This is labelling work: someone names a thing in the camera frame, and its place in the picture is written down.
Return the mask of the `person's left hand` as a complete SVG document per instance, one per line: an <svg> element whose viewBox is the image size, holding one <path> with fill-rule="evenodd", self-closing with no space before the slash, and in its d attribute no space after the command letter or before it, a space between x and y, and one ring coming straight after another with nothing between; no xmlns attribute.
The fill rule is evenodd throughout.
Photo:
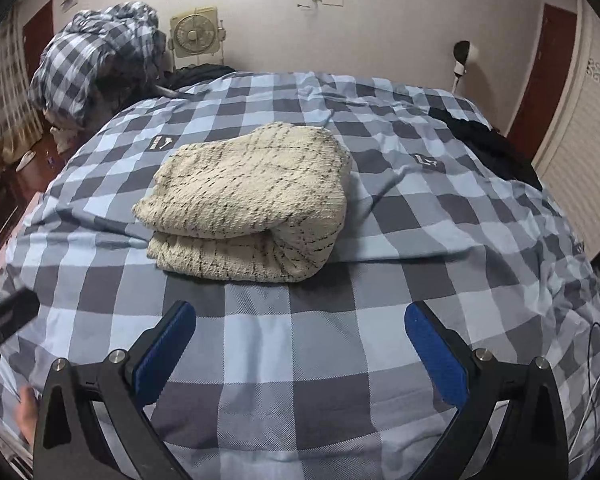
<svg viewBox="0 0 600 480"><path fill-rule="evenodd" d="M25 385L19 389L19 403L15 411L15 419L20 434L30 448L33 448L35 429L38 424L38 400L31 386Z"/></svg>

